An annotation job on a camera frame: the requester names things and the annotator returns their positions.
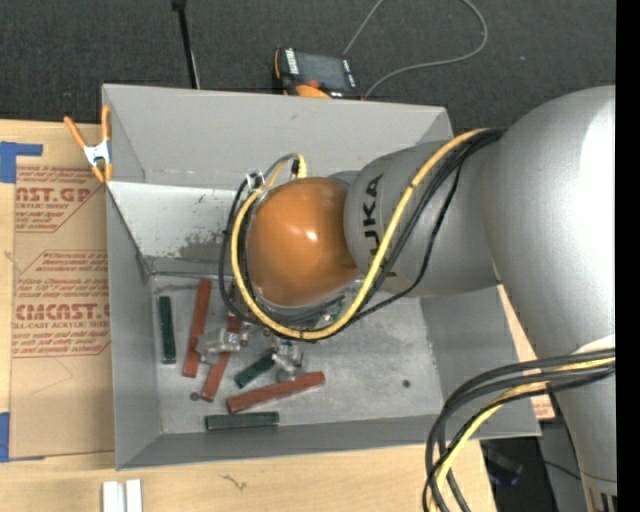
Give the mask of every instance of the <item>red stick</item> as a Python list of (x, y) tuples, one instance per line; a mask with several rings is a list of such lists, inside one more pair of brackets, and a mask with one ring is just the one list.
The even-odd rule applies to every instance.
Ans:
[(220, 354), (218, 354), (218, 362), (211, 366), (207, 381), (204, 383), (202, 391), (200, 392), (200, 398), (203, 400), (213, 402), (213, 399), (216, 397), (216, 393), (218, 392), (218, 388), (220, 387), (222, 375), (227, 368), (230, 356), (231, 352), (220, 352)]
[(193, 320), (191, 321), (191, 334), (189, 335), (189, 346), (187, 355), (184, 358), (182, 375), (195, 378), (198, 374), (200, 364), (200, 353), (196, 350), (198, 336), (204, 333), (204, 324), (207, 320), (209, 310), (209, 296), (211, 295), (211, 281), (201, 279), (198, 285), (198, 295), (196, 296), (196, 306), (193, 310)]
[(227, 410), (234, 414), (263, 402), (285, 398), (316, 386), (322, 386), (324, 383), (324, 373), (307, 373), (292, 382), (280, 382), (231, 397), (227, 400)]

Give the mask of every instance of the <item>white plastic piece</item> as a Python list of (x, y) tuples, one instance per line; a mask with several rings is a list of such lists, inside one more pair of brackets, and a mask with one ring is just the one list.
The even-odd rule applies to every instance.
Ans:
[(599, 340), (592, 341), (586, 345), (582, 345), (574, 354), (582, 354), (584, 352), (593, 352), (595, 350), (605, 350), (608, 348), (616, 348), (616, 334), (610, 334)]
[(142, 512), (142, 481), (104, 482), (101, 512)]

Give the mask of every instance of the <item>cardboard sheet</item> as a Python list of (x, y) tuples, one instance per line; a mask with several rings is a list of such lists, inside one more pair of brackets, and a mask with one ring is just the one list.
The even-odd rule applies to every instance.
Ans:
[[(518, 351), (518, 359), (520, 359), (520, 361), (532, 361), (536, 359), (537, 356), (533, 351), (531, 343), (527, 339), (527, 335), (518, 320), (518, 316), (509, 301), (509, 297), (507, 296), (504, 287), (500, 286), (498, 289), (500, 291), (502, 303), (504, 304), (504, 312), (507, 316), (507, 321), (509, 322), (509, 328), (513, 335), (513, 341), (515, 343), (516, 350)], [(555, 418), (556, 413), (548, 395), (534, 396), (531, 398), (531, 403), (533, 404), (533, 411), (536, 414), (536, 418), (539, 420), (552, 420)]]
[[(80, 130), (99, 142), (99, 127)], [(111, 450), (105, 189), (62, 123), (2, 121), (0, 139), (43, 148), (17, 158), (5, 254), (14, 290), (10, 457)]]
[(0, 183), (0, 414), (9, 409), (15, 185)]

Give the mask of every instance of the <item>blue tape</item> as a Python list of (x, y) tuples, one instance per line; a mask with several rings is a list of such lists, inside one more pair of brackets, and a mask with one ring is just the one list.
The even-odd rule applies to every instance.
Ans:
[(42, 144), (0, 142), (0, 183), (16, 182), (18, 156), (42, 156)]
[(0, 413), (0, 463), (9, 462), (9, 413)]

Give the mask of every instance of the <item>electrical cable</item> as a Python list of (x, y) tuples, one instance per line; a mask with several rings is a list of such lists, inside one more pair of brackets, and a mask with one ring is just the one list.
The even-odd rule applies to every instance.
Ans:
[(187, 0), (171, 0), (171, 7), (178, 13), (180, 22), (180, 33), (182, 34), (182, 44), (184, 46), (184, 55), (187, 59), (187, 68), (189, 69), (189, 81), (192, 89), (200, 89), (200, 76), (198, 67), (196, 66), (196, 58), (191, 49), (191, 39), (189, 38), (189, 24), (187, 23), (187, 15), (185, 9)]
[[(346, 55), (347, 52), (351, 49), (353, 44), (356, 42), (356, 40), (360, 36), (360, 33), (364, 30), (366, 25), (369, 23), (369, 20), (373, 16), (373, 13), (376, 12), (376, 10), (378, 9), (378, 7), (380, 7), (383, 1), (384, 0), (378, 0), (376, 4), (373, 6), (373, 8), (371, 9), (371, 11), (369, 11), (369, 14), (365, 18), (365, 20), (362, 22), (362, 24), (356, 31), (355, 35), (353, 36), (349, 44), (345, 47), (344, 51), (342, 52), (343, 55)], [(389, 80), (390, 78), (396, 75), (399, 75), (401, 73), (406, 73), (407, 71), (413, 71), (416, 69), (423, 69), (423, 68), (429, 68), (429, 67), (435, 67), (435, 66), (444, 66), (447, 64), (455, 64), (456, 62), (462, 62), (463, 60), (467, 60), (467, 59), (470, 59), (471, 57), (474, 57), (484, 49), (484, 47), (487, 45), (487, 42), (489, 40), (489, 28), (487, 27), (487, 22), (484, 20), (484, 17), (482, 16), (482, 13), (478, 10), (478, 8), (474, 4), (472, 4), (469, 0), (460, 0), (460, 1), (464, 5), (466, 5), (467, 8), (471, 10), (471, 12), (476, 16), (476, 18), (478, 18), (478, 20), (482, 25), (482, 42), (480, 43), (480, 45), (475, 50), (469, 53), (466, 53), (464, 55), (461, 55), (460, 57), (454, 57), (451, 59), (445, 59), (445, 60), (433, 61), (433, 62), (424, 62), (422, 64), (414, 64), (412, 66), (406, 66), (406, 67), (397, 69), (395, 71), (392, 71), (391, 73), (383, 76), (381, 79), (375, 82), (371, 87), (369, 87), (369, 90), (364, 94), (364, 99), (367, 99), (369, 96), (371, 96), (371, 93), (375, 89), (377, 89), (383, 82), (386, 82), (387, 80)]]
[(423, 508), (424, 508), (424, 510), (429, 510), (429, 511), (436, 510), (431, 506), (431, 505), (433, 505), (433, 502), (432, 502), (431, 505), (429, 505), (427, 503), (427, 499), (426, 499), (427, 489), (431, 488), (432, 493), (433, 493), (432, 496), (433, 496), (433, 499), (435, 501), (435, 505), (442, 512), (448, 512), (448, 508), (447, 508), (446, 504), (444, 503), (444, 500), (442, 498), (442, 494), (440, 493), (439, 484), (436, 481), (437, 479), (434, 478), (434, 476), (436, 475), (436, 472), (440, 471), (441, 468), (444, 467), (444, 463), (451, 456), (451, 454), (454, 454), (454, 455), (457, 454), (453, 450), (455, 450), (456, 448), (459, 450), (464, 445), (464, 442), (469, 437), (471, 437), (473, 432), (470, 432), (470, 429), (471, 428), (477, 429), (477, 427), (481, 423), (483, 423), (489, 416), (491, 416), (494, 412), (496, 412), (496, 410), (499, 409), (502, 405), (507, 404), (509, 402), (516, 401), (516, 400), (520, 400), (522, 398), (540, 396), (540, 395), (547, 394), (549, 392), (559, 392), (559, 391), (564, 391), (564, 390), (568, 390), (568, 389), (574, 389), (574, 388), (577, 388), (577, 387), (581, 387), (581, 386), (584, 386), (584, 385), (587, 385), (587, 384), (591, 384), (591, 383), (597, 382), (599, 380), (605, 379), (607, 377), (610, 377), (614, 373), (615, 373), (615, 368), (614, 369), (607, 369), (607, 370), (602, 371), (602, 372), (600, 372), (600, 373), (598, 373), (598, 374), (596, 374), (594, 376), (591, 376), (591, 377), (585, 377), (583, 379), (577, 379), (575, 381), (571, 381), (571, 382), (564, 383), (564, 384), (549, 385), (549, 386), (547, 386), (545, 388), (541, 388), (541, 389), (523, 391), (523, 392), (521, 392), (519, 394), (516, 394), (516, 395), (513, 395), (513, 396), (509, 396), (507, 398), (503, 398), (503, 399), (501, 399), (499, 401), (499, 403), (494, 403), (493, 405), (488, 405), (487, 407), (485, 407), (484, 409), (479, 411), (476, 415), (473, 416), (473, 418), (471, 418), (465, 424), (465, 426), (458, 432), (458, 434), (456, 434), (456, 436), (454, 437), (454, 439), (452, 440), (452, 442), (450, 444), (449, 451), (447, 451), (445, 453), (444, 457), (442, 457), (436, 463), (436, 465), (434, 466), (434, 469), (432, 470), (432, 472), (430, 472), (428, 474), (427, 482), (426, 482), (425, 487), (423, 489)]
[[(545, 390), (548, 388), (550, 383), (553, 384), (554, 390), (561, 389), (559, 386), (564, 384), (561, 384), (561, 385), (556, 384), (555, 382), (558, 380), (565, 381), (567, 378), (574, 377), (576, 375), (588, 375), (589, 377), (597, 376), (600, 373), (603, 373), (603, 372), (608, 373), (615, 370), (615, 350), (598, 351), (588, 355), (591, 357), (590, 360), (585, 357), (575, 357), (575, 355), (573, 355), (573, 356), (549, 358), (547, 360), (518, 363), (514, 365), (509, 365), (506, 367), (497, 368), (489, 372), (485, 372), (484, 374), (479, 375), (474, 379), (471, 379), (470, 381), (467, 381), (465, 384), (459, 387), (456, 390), (456, 392), (454, 392), (450, 396), (450, 398), (445, 403), (445, 406), (443, 407), (441, 415), (438, 417), (438, 419), (436, 420), (436, 423), (433, 425), (431, 429), (431, 432), (427, 440), (427, 451), (425, 455), (428, 474), (433, 475), (434, 468), (438, 467), (438, 466), (433, 466), (432, 464), (434, 437), (438, 437), (441, 454), (448, 454), (451, 450), (453, 450), (453, 443), (449, 447), (449, 450), (446, 450), (446, 442), (444, 438), (444, 430), (445, 430), (444, 427), (446, 424), (446, 420), (455, 412), (455, 410), (459, 409), (464, 404), (468, 403), (469, 401), (475, 398), (478, 398), (481, 395), (493, 393), (501, 388), (503, 389), (505, 387), (509, 387), (507, 392), (503, 393), (500, 397), (498, 397), (496, 400), (491, 402), (491, 404), (496, 405), (500, 403), (501, 400), (509, 398), (512, 395), (518, 395), (520, 392), (529, 392), (536, 385), (539, 386), (541, 384), (544, 384), (540, 393), (540, 394), (544, 394)], [(509, 379), (504, 379), (502, 381), (491, 382), (496, 377), (501, 376), (503, 374), (513, 373), (513, 371), (531, 369), (535, 363), (539, 363), (538, 365), (540, 367), (539, 369), (551, 368), (551, 371), (548, 371), (542, 374), (537, 374), (537, 375), (518, 376), (518, 377), (509, 378)], [(482, 387), (477, 387), (476, 389), (473, 389), (473, 386), (483, 382), (485, 384)], [(477, 427), (481, 423), (482, 422), (479, 421), (475, 426), (475, 428), (477, 429)], [(446, 471), (446, 473), (444, 472), (444, 470), (441, 471), (440, 483), (444, 480), (445, 476), (448, 478), (449, 476), (452, 477), (453, 474), (450, 473), (448, 470)], [(427, 485), (425, 484), (425, 489), (424, 489), (425, 494), (426, 494), (426, 489), (427, 489)], [(434, 498), (437, 499), (437, 495), (439, 494), (437, 492), (437, 489), (436, 489), (436, 492), (434, 492), (433, 494), (434, 494)], [(456, 496), (456, 499), (460, 503), (461, 500), (459, 499), (458, 496)], [(460, 505), (461, 505), (461, 508), (463, 508), (463, 510), (468, 510), (468, 507), (465, 509), (466, 503), (460, 503)]]
[[(612, 357), (615, 356), (614, 350), (604, 350), (593, 352), (590, 354), (591, 359), (586, 357), (575, 357), (573, 356), (565, 356), (565, 357), (556, 357), (549, 358), (540, 361), (529, 361), (526, 363), (519, 363), (514, 365), (508, 365), (505, 367), (497, 368), (495, 370), (491, 370), (489, 372), (485, 372), (460, 386), (451, 396), (447, 399), (446, 403), (442, 408), (442, 413), (436, 419), (436, 422), (432, 426), (432, 429), (429, 433), (429, 437), (427, 439), (427, 450), (425, 454), (427, 468), (430, 469), (431, 460), (433, 458), (433, 444), (434, 438), (437, 438), (439, 443), (439, 448), (441, 453), (444, 451), (446, 447), (445, 440), (445, 424), (446, 421), (451, 417), (456, 410), (465, 405), (466, 403), (474, 400), (480, 396), (490, 394), (505, 387), (522, 385), (527, 383), (534, 383), (536, 381), (542, 381), (544, 379), (554, 380), (560, 377), (566, 377), (569, 375), (566, 370), (559, 372), (559, 368), (570, 368), (573, 370), (576, 363), (578, 364), (593, 364), (595, 361), (603, 360), (606, 362), (607, 360), (611, 360)], [(551, 369), (551, 372), (546, 372), (542, 374), (536, 375), (528, 375), (528, 376), (517, 376), (511, 377), (509, 379), (504, 379), (501, 381), (495, 381), (494, 379), (497, 376), (508, 375), (510, 373), (514, 373), (514, 371), (520, 371), (525, 369), (531, 369), (535, 363), (540, 363), (538, 365), (538, 369)], [(584, 372), (584, 369), (578, 369), (579, 372)]]
[(358, 39), (358, 37), (360, 37), (360, 33), (364, 30), (364, 28), (367, 26), (367, 24), (369, 23), (369, 20), (371, 19), (371, 16), (373, 16), (373, 13), (375, 13), (378, 10), (378, 7), (380, 7), (380, 5), (382, 4), (382, 2), (384, 2), (384, 0), (378, 0), (376, 2), (376, 4), (373, 6), (373, 8), (369, 11), (369, 14), (367, 14), (367, 17), (364, 19), (364, 21), (362, 22), (362, 24), (360, 25), (360, 28), (358, 28), (358, 30), (356, 31), (356, 33), (354, 34), (354, 36), (351, 38), (351, 41), (349, 42), (349, 44), (345, 47), (344, 50), (342, 50), (342, 54), (346, 55), (349, 50), (351, 49), (351, 47), (353, 46), (353, 43), (356, 42), (356, 39)]
[(558, 471), (562, 471), (563, 473), (565, 473), (565, 474), (567, 474), (569, 476), (572, 476), (576, 480), (582, 480), (582, 477), (580, 475), (578, 475), (577, 473), (574, 473), (570, 469), (565, 468), (564, 466), (561, 466), (560, 464), (556, 464), (555, 462), (550, 462), (548, 460), (543, 460), (542, 462), (546, 466), (549, 466), (551, 468), (557, 469)]
[[(429, 204), (429, 202), (431, 201), (435, 193), (439, 190), (440, 186), (444, 183), (444, 181), (451, 175), (452, 172), (456, 170), (460, 172), (464, 162), (469, 156), (479, 151), (483, 147), (487, 146), (488, 144), (491, 144), (496, 140), (498, 140), (503, 133), (504, 133), (504, 130), (498, 130), (498, 129), (491, 129), (491, 130), (486, 130), (485, 132), (482, 132), (476, 138), (468, 141), (467, 143), (468, 147), (463, 148), (459, 152), (459, 154), (454, 155), (453, 158), (449, 159), (440, 169), (438, 169), (433, 180), (429, 183), (429, 185), (425, 189), (422, 195), (422, 198), (420, 199), (418, 205), (416, 206), (413, 214), (409, 218), (407, 225), (404, 227), (403, 231), (398, 237), (397, 242), (394, 244), (393, 251), (389, 254), (389, 257), (385, 260), (384, 266), (382, 267), (382, 271), (380, 272), (380, 275), (377, 277), (376, 282), (371, 287), (369, 296), (367, 297), (367, 300), (365, 300), (363, 305), (366, 305), (369, 302), (369, 300), (373, 297), (373, 295), (381, 288), (382, 283), (384, 282), (388, 274), (393, 269), (393, 265), (397, 261), (407, 241), (409, 240), (409, 237), (413, 233), (413, 230), (416, 224), (418, 223), (418, 221), (420, 220), (422, 213), (424, 212), (424, 209), (427, 207), (427, 205)], [(435, 244), (435, 238), (438, 234), (438, 231), (440, 230), (440, 227), (442, 226), (442, 223), (444, 221), (444, 216), (446, 215), (446, 212), (448, 211), (448, 208), (453, 199), (453, 194), (457, 189), (458, 179), (459, 177), (456, 177), (454, 179), (454, 182), (451, 185), (449, 194), (445, 198), (443, 206), (438, 214), (438, 217), (434, 224), (434, 229), (432, 230), (430, 238), (427, 241), (427, 251), (425, 252), (424, 263), (421, 266), (420, 272), (418, 273), (418, 278), (415, 279), (413, 284), (409, 287), (409, 289), (403, 291), (402, 294), (398, 294), (384, 301), (384, 304), (381, 303), (380, 305), (376, 305), (373, 308), (369, 308), (363, 312), (359, 312), (357, 315), (355, 315), (353, 319), (354, 322), (373, 313), (374, 311), (379, 310), (384, 306), (391, 304), (392, 302), (395, 302), (399, 298), (404, 297), (405, 295), (410, 293), (422, 280), (425, 273), (424, 271), (426, 271), (426, 268), (428, 266), (433, 245)]]
[(257, 190), (255, 190), (249, 195), (249, 197), (244, 201), (244, 203), (240, 207), (240, 211), (236, 216), (234, 226), (233, 226), (233, 231), (231, 233), (231, 265), (233, 267), (233, 274), (236, 279), (238, 289), (242, 294), (244, 301), (249, 306), (249, 309), (267, 327), (285, 336), (289, 336), (289, 337), (292, 337), (295, 339), (301, 339), (301, 340), (319, 340), (319, 339), (332, 336), (341, 327), (345, 326), (349, 322), (349, 320), (353, 317), (353, 315), (357, 312), (358, 308), (361, 306), (367, 292), (369, 291), (382, 265), (382, 260), (391, 243), (391, 239), (398, 227), (402, 213), (404, 212), (411, 196), (413, 195), (415, 188), (422, 182), (422, 180), (433, 169), (433, 167), (437, 165), (437, 163), (449, 153), (449, 151), (463, 144), (468, 139), (470, 139), (471, 137), (473, 137), (474, 135), (482, 131), (485, 131), (485, 130), (483, 129), (473, 130), (473, 131), (464, 133), (462, 135), (459, 135), (453, 140), (447, 142), (438, 151), (436, 151), (431, 156), (431, 158), (429, 158), (429, 160), (418, 170), (418, 172), (412, 179), (409, 186), (405, 189), (404, 194), (400, 198), (400, 201), (398, 202), (398, 205), (396, 206), (393, 212), (389, 225), (380, 242), (378, 251), (376, 252), (373, 262), (369, 268), (369, 271), (367, 272), (367, 275), (362, 283), (362, 286), (360, 287), (360, 290), (358, 291), (358, 294), (354, 298), (353, 302), (347, 308), (347, 310), (333, 324), (317, 330), (300, 331), (296, 329), (291, 329), (287, 326), (279, 324), (278, 322), (270, 318), (260, 308), (260, 306), (256, 304), (255, 300), (253, 300), (253, 297), (251, 297), (251, 294), (247, 290), (247, 286), (244, 282), (244, 278), (240, 272), (240, 267), (238, 263), (238, 234), (242, 226), (243, 220), (247, 215), (247, 212), (251, 208), (252, 204), (258, 199), (258, 196), (264, 190), (264, 185), (261, 185)]
[[(273, 184), (275, 183), (276, 178), (278, 177), (278, 174), (281, 172), (284, 164), (286, 164), (287, 160), (290, 159), (294, 159), (294, 162), (298, 162), (297, 164), (297, 175), (299, 177), (305, 177), (307, 176), (307, 164), (304, 160), (304, 158), (302, 157), (302, 155), (300, 153), (289, 153), (281, 158), (279, 158), (278, 160), (276, 160), (264, 173), (262, 173), (261, 178), (258, 176), (258, 178), (260, 178), (261, 180), (266, 180), (266, 178), (269, 177), (269, 175), (271, 173), (274, 173), (274, 176), (272, 177), (272, 179), (269, 181), (269, 187), (273, 186)], [(238, 187), (238, 190), (236, 191), (236, 194), (233, 198), (233, 202), (231, 203), (231, 208), (229, 210), (229, 217), (227, 220), (227, 227), (226, 229), (222, 232), (222, 247), (220, 249), (220, 258), (218, 260), (218, 288), (220, 289), (220, 295), (222, 297), (222, 301), (224, 302), (225, 306), (227, 307), (227, 309), (233, 313), (235, 316), (237, 316), (238, 318), (240, 318), (243, 322), (246, 323), (252, 323), (252, 324), (258, 324), (258, 325), (263, 325), (259, 320), (257, 320), (256, 318), (253, 317), (249, 317), (247, 315), (245, 315), (244, 313), (242, 313), (236, 306), (235, 304), (233, 304), (233, 301), (231, 300), (231, 298), (229, 297), (229, 293), (227, 292), (226, 286), (224, 284), (224, 270), (225, 270), (225, 258), (227, 255), (227, 250), (229, 247), (229, 237), (231, 234), (231, 230), (233, 227), (233, 222), (235, 220), (236, 217), (236, 210), (238, 207), (238, 203), (240, 202), (240, 197), (242, 196), (242, 192), (244, 191), (244, 189), (249, 185), (249, 182), (247, 179), (243, 180), (242, 183), (240, 184), (240, 187)]]
[[(490, 382), (488, 384), (485, 384), (483, 387), (476, 388), (474, 390), (468, 391), (456, 397), (452, 395), (445, 403), (442, 409), (443, 410), (442, 414), (437, 418), (436, 422), (434, 423), (429, 433), (429, 437), (427, 438), (427, 450), (425, 455), (427, 471), (431, 470), (433, 449), (435, 448), (434, 446), (435, 441), (437, 441), (438, 443), (438, 448), (440, 453), (444, 453), (444, 451), (446, 450), (446, 438), (445, 438), (446, 422), (455, 413), (455, 411), (459, 410), (463, 405), (471, 402), (472, 400), (475, 400), (476, 398), (479, 398), (480, 396), (484, 396), (496, 391), (500, 391), (507, 387), (513, 387), (518, 385), (521, 386), (525, 384), (536, 384), (542, 381), (546, 382), (547, 380), (555, 381), (559, 379), (566, 379), (569, 377), (581, 376), (581, 375), (589, 374), (590, 372), (596, 372), (596, 371), (599, 371), (599, 370), (592, 370), (587, 368), (587, 369), (577, 369), (577, 370), (575, 369), (566, 370), (562, 372), (555, 371), (555, 372), (544, 373), (544, 374), (518, 376), (518, 377), (512, 377), (510, 379), (504, 379), (501, 381)], [(450, 484), (451, 490), (453, 491), (456, 497), (456, 500), (460, 504), (460, 507), (465, 511), (469, 510), (457, 486), (455, 478), (453, 477), (453, 473), (449, 473), (447, 475), (447, 480)]]
[[(428, 470), (430, 469), (430, 461), (433, 458), (433, 444), (432, 444), (433, 439), (437, 438), (439, 449), (441, 452), (443, 452), (446, 447), (444, 424), (446, 423), (447, 419), (450, 416), (452, 416), (456, 410), (458, 410), (465, 403), (468, 403), (469, 401), (483, 394), (491, 393), (504, 388), (506, 384), (509, 384), (509, 385), (522, 384), (527, 381), (531, 381), (536, 377), (533, 377), (533, 379), (532, 377), (524, 378), (524, 379), (512, 378), (509, 381), (507, 380), (494, 381), (494, 379), (504, 375), (511, 374), (511, 373), (531, 370), (534, 368), (543, 370), (546, 368), (554, 368), (561, 365), (567, 365), (569, 363), (591, 361), (594, 358), (607, 358), (612, 356), (615, 356), (615, 350), (607, 349), (607, 350), (602, 350), (597, 352), (584, 353), (580, 355), (574, 354), (569, 356), (551, 357), (551, 358), (542, 359), (542, 360), (527, 361), (524, 363), (515, 363), (507, 366), (502, 366), (494, 370), (490, 370), (488, 372), (484, 372), (466, 381), (449, 396), (445, 405), (443, 406), (442, 414), (437, 418), (436, 422), (432, 426), (431, 432), (429, 433), (429, 437), (427, 439), (427, 451), (426, 451), (426, 461), (427, 461)], [(482, 383), (485, 383), (485, 385), (488, 387), (485, 387), (485, 388), (476, 387)], [(462, 493), (458, 488), (458, 485), (455, 481), (453, 473), (449, 473), (447, 475), (447, 481), (449, 483), (449, 487), (451, 488), (451, 491), (453, 492), (456, 500), (458, 501), (458, 504), (460, 505), (460, 508), (464, 512), (468, 511), (469, 508), (468, 506), (466, 506), (466, 502), (462, 497)]]
[(220, 296), (222, 297), (222, 302), (226, 308), (235, 316), (240, 318), (243, 322), (247, 323), (256, 323), (255, 319), (246, 316), (243, 314), (233, 303), (229, 294), (227, 292), (227, 288), (224, 282), (224, 261), (227, 254), (227, 248), (229, 246), (229, 234), (231, 232), (231, 227), (233, 224), (233, 219), (235, 218), (235, 211), (238, 207), (238, 203), (240, 202), (240, 197), (242, 196), (242, 192), (247, 186), (247, 180), (243, 180), (240, 184), (240, 187), (236, 191), (236, 195), (233, 198), (233, 202), (231, 203), (231, 209), (229, 211), (229, 219), (227, 220), (227, 227), (222, 232), (222, 247), (220, 248), (220, 258), (218, 259), (218, 288), (220, 290)]

